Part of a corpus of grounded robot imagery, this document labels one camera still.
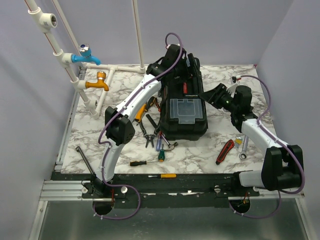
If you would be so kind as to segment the black plastic toolbox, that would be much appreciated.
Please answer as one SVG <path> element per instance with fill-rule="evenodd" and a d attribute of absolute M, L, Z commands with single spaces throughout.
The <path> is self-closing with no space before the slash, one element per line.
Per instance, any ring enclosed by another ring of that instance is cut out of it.
<path fill-rule="evenodd" d="M 160 130 L 169 141 L 199 140 L 208 129 L 206 104 L 199 98 L 199 93 L 204 91 L 199 59 L 196 77 L 174 79 L 167 75 L 164 82 Z"/>

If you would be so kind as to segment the red black utility knife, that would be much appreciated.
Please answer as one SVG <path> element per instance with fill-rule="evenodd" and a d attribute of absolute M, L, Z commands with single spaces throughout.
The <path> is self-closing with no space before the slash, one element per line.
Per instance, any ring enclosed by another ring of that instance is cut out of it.
<path fill-rule="evenodd" d="M 226 158 L 230 150 L 235 146 L 235 143 L 232 139 L 228 140 L 220 151 L 218 157 L 216 158 L 216 165 L 220 165 Z"/>

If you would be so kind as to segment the silver claw hammer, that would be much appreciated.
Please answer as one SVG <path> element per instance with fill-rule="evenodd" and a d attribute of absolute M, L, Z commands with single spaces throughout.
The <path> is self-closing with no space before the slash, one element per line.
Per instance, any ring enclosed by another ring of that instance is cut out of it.
<path fill-rule="evenodd" d="M 164 150 L 165 152 L 172 151 L 175 149 L 175 147 L 179 145 L 177 142 L 170 143 L 162 132 L 161 132 L 161 138 L 167 144 L 167 148 Z"/>

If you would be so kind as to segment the blue handle screwdriver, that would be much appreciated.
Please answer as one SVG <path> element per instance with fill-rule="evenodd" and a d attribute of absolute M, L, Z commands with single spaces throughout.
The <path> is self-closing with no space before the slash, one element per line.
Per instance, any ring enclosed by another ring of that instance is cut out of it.
<path fill-rule="evenodd" d="M 162 132 L 160 131 L 156 141 L 156 151 L 159 152 L 162 149 Z"/>

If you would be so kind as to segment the green stubby screwdriver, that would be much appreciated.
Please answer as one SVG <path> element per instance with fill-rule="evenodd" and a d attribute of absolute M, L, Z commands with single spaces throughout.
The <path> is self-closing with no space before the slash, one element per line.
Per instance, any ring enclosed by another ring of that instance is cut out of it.
<path fill-rule="evenodd" d="M 163 162 L 165 160 L 165 150 L 161 149 L 158 154 L 158 161 Z"/>

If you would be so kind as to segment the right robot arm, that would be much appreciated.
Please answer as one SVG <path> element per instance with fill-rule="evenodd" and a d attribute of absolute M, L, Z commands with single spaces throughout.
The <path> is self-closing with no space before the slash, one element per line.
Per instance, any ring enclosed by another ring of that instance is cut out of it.
<path fill-rule="evenodd" d="M 280 140 L 265 128 L 253 113 L 251 88 L 239 85 L 234 94 L 231 94 L 227 87 L 220 83 L 214 89 L 198 96 L 216 109 L 229 111 L 232 125 L 264 152 L 261 170 L 234 173 L 235 180 L 230 183 L 230 191 L 234 195 L 243 195 L 248 187 L 284 193 L 292 188 L 296 188 L 297 193 L 303 189 L 305 175 L 302 149 L 298 145 L 289 145 Z"/>

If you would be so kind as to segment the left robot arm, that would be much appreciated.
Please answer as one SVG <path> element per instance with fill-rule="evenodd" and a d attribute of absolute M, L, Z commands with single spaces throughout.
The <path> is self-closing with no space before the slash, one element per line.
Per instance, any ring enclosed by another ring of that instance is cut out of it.
<path fill-rule="evenodd" d="M 142 81 L 130 95 L 116 107 L 105 110 L 105 126 L 102 129 L 98 143 L 105 145 L 103 157 L 95 177 L 93 191 L 101 198 L 110 194 L 112 184 L 109 183 L 115 175 L 116 163 L 124 146 L 135 135 L 133 121 L 143 104 L 156 92 L 171 83 L 179 83 L 183 74 L 188 72 L 185 49 L 182 44 L 168 44 L 166 54 L 160 62 L 154 62 L 147 68 Z"/>

